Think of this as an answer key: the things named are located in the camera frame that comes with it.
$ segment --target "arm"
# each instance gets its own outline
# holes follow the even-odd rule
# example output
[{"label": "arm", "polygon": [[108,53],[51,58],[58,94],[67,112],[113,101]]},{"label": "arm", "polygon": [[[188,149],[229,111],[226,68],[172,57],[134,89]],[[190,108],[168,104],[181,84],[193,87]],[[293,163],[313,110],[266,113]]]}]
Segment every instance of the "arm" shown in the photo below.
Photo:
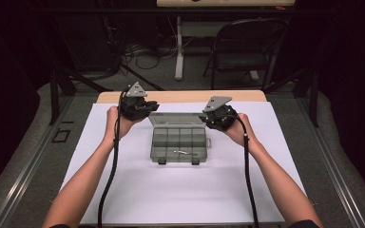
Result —
[{"label": "arm", "polygon": [[[239,116],[244,122],[248,133],[250,154],[259,165],[272,198],[286,222],[292,224],[309,219],[317,226],[322,227],[313,205],[305,194],[286,171],[269,155],[262,143],[258,141],[247,115],[239,114]],[[243,129],[238,121],[235,121],[224,133],[235,143],[244,146]]]},{"label": "arm", "polygon": [[[43,227],[66,224],[77,227],[93,198],[100,177],[114,145],[114,125],[118,109],[112,106],[107,111],[106,132],[103,140],[88,160],[72,176],[49,208]],[[134,123],[121,118],[120,139]]]}]

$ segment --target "handheld device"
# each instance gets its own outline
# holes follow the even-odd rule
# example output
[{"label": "handheld device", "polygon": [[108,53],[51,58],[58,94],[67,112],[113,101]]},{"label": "handheld device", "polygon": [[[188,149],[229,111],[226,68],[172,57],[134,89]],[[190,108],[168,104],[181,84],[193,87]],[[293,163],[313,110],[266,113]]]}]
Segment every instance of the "handheld device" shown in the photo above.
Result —
[{"label": "handheld device", "polygon": [[226,104],[231,100],[231,97],[211,97],[202,111],[205,116],[200,116],[200,119],[211,129],[227,130],[238,118],[236,110],[231,105]]},{"label": "handheld device", "polygon": [[121,115],[130,121],[137,121],[148,117],[150,112],[156,111],[159,107],[157,102],[147,102],[144,97],[147,97],[147,93],[138,82],[130,86],[120,101]]}]

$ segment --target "white sheet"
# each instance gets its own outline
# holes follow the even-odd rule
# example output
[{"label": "white sheet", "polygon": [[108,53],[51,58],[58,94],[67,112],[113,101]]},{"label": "white sheet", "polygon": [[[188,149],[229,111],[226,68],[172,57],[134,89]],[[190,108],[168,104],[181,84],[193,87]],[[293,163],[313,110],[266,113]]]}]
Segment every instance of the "white sheet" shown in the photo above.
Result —
[{"label": "white sheet", "polygon": [[[201,112],[206,103],[161,104],[160,112]],[[270,103],[230,102],[247,113],[254,131],[272,157],[303,189],[298,171]],[[111,104],[94,104],[64,184],[100,143]],[[114,181],[106,197],[103,224],[214,224],[253,222],[244,178],[243,148],[227,136],[206,128],[212,141],[205,163],[158,165],[150,159],[153,127],[148,119],[136,124],[120,142]],[[112,165],[108,161],[82,223],[97,223],[97,212]],[[259,222],[283,222],[259,167],[250,156],[250,174]]]}]

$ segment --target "black curtain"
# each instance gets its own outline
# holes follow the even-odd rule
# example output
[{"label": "black curtain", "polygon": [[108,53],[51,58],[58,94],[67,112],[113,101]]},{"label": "black curtain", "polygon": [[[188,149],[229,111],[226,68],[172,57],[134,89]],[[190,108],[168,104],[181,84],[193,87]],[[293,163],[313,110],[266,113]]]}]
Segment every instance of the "black curtain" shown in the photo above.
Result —
[{"label": "black curtain", "polygon": [[[347,0],[297,0],[294,10],[330,10],[342,1]],[[331,20],[331,17],[321,15],[290,19],[275,63],[272,81],[279,82],[314,63],[318,47],[332,23]]]},{"label": "black curtain", "polygon": [[365,1],[351,15],[320,72],[340,142],[365,180]]},{"label": "black curtain", "polygon": [[23,20],[10,1],[0,1],[0,174],[33,121],[36,89],[48,82]]}]

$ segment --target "black sleeve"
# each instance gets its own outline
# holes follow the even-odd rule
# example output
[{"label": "black sleeve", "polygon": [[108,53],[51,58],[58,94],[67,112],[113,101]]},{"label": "black sleeve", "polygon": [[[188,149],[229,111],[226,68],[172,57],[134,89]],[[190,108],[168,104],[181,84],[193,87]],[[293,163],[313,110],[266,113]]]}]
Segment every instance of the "black sleeve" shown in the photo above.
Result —
[{"label": "black sleeve", "polygon": [[58,224],[58,225],[51,226],[49,228],[70,228],[70,227],[65,224]]},{"label": "black sleeve", "polygon": [[298,221],[288,228],[318,228],[318,226],[311,220]]}]

